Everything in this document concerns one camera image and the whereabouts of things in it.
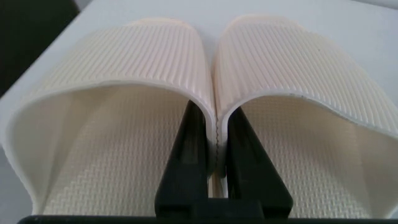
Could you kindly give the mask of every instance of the slide sandal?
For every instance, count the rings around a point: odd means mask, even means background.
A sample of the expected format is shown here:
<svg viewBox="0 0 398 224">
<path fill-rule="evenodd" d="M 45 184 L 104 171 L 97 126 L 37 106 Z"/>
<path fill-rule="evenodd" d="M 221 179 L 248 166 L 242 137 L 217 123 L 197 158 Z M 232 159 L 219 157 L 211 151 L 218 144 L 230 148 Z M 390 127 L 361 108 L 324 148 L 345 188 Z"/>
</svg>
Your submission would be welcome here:
<svg viewBox="0 0 398 224">
<path fill-rule="evenodd" d="M 333 42 L 284 18 L 243 16 L 222 35 L 213 70 L 218 167 L 241 106 L 293 197 L 290 217 L 396 210 L 398 110 Z"/>
<path fill-rule="evenodd" d="M 32 213 L 154 215 L 189 100 L 215 150 L 212 80 L 189 25 L 143 19 L 79 41 L 17 102 L 2 131 Z"/>
</svg>

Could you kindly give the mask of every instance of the white surface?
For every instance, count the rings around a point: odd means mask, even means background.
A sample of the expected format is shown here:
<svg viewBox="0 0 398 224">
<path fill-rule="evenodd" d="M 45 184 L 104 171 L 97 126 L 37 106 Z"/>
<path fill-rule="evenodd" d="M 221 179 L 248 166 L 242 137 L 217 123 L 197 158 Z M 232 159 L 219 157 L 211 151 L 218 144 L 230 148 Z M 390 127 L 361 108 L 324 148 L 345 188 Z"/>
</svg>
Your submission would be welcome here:
<svg viewBox="0 0 398 224">
<path fill-rule="evenodd" d="M 90 32 L 144 17 L 173 17 L 191 24 L 199 31 L 210 62 L 218 38 L 228 22 L 236 16 L 249 13 L 285 16 L 309 31 L 334 40 L 398 105 L 398 11 L 393 9 L 343 0 L 96 0 L 0 99 L 0 118 L 6 119 L 7 109 L 26 87 L 37 81 L 77 40 Z"/>
<path fill-rule="evenodd" d="M 389 7 L 391 9 L 398 9 L 398 0 L 354 0 L 359 2 L 365 2 L 376 6 Z"/>
</svg>

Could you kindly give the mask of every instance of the black plastic bracket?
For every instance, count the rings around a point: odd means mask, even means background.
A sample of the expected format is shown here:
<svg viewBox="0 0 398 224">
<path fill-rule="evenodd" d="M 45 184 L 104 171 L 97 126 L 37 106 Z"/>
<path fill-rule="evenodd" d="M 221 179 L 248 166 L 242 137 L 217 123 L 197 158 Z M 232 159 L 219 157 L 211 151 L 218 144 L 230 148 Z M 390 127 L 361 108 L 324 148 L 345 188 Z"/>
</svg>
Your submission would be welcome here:
<svg viewBox="0 0 398 224">
<path fill-rule="evenodd" d="M 188 103 L 159 185 L 158 218 L 287 218 L 293 200 L 238 108 L 229 125 L 226 160 L 229 199 L 208 198 L 203 113 Z"/>
<path fill-rule="evenodd" d="M 230 199 L 257 200 L 265 218 L 289 216 L 293 198 L 241 108 L 228 122 L 226 171 Z"/>
</svg>

